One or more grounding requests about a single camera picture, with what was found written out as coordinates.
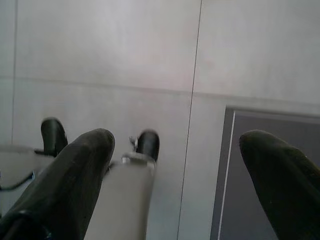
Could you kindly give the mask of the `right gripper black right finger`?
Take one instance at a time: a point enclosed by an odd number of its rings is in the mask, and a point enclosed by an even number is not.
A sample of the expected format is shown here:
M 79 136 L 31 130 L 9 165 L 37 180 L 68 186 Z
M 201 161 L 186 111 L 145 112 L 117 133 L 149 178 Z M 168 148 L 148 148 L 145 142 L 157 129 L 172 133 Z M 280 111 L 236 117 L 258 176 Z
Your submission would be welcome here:
M 258 200 L 280 240 L 320 238 L 320 169 L 281 138 L 250 130 L 239 138 Z

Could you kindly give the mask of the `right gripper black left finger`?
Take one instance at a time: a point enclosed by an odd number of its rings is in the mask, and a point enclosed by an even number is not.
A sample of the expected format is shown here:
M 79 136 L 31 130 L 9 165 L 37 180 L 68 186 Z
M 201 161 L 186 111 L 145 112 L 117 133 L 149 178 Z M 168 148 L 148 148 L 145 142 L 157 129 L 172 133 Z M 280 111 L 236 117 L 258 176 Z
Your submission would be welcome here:
M 0 238 L 84 239 L 114 147 L 103 128 L 67 145 L 1 218 Z

